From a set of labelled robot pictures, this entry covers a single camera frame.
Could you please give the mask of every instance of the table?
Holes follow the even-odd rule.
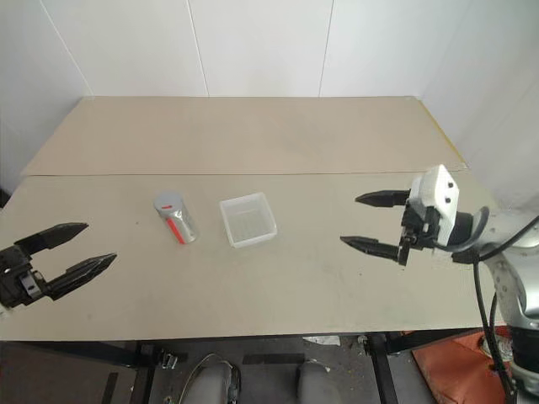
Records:
[[[412,252],[404,269],[339,240],[358,234],[398,242],[402,209],[375,209],[354,197],[405,189],[438,162],[455,175],[460,210],[494,204],[411,98],[84,99],[0,215],[0,245],[59,222],[86,221],[90,227],[71,242],[36,255],[35,268],[51,279],[88,257],[118,258],[80,290],[18,308],[0,325],[0,338],[477,327],[467,268]],[[200,228],[195,243],[177,244],[158,218],[152,199],[164,189],[184,194]],[[268,198],[278,235],[233,249],[218,201],[257,191]],[[487,275],[483,282],[491,296]]]

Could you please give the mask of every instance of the floor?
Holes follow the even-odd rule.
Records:
[[[242,373],[240,403],[289,404],[296,402],[297,364],[243,364],[245,355],[280,354],[285,362],[304,356],[317,359],[331,370],[330,377],[343,404],[379,403],[371,358],[355,337],[341,337],[341,346],[323,346],[301,338],[251,338],[206,342],[171,341],[161,345],[176,353],[187,353],[174,370],[156,372],[151,404],[177,404],[189,372],[209,352],[239,365]],[[135,379],[133,369],[59,356],[16,344],[0,345],[0,402],[101,403],[110,377],[116,378],[111,404],[127,404]],[[390,358],[393,379],[401,404],[434,404],[413,357],[402,353]]]

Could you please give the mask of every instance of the clear plastic box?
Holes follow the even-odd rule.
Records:
[[[264,242],[277,234],[275,218],[262,192],[223,200],[219,206],[228,241],[234,248]]]

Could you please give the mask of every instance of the can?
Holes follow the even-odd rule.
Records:
[[[180,244],[188,244],[196,240],[198,232],[181,194],[164,191],[153,200],[153,207],[167,222]]]

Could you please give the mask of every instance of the orange bag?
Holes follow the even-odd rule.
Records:
[[[504,404],[504,389],[492,371],[493,360],[480,348],[482,337],[477,332],[413,351],[440,404]]]

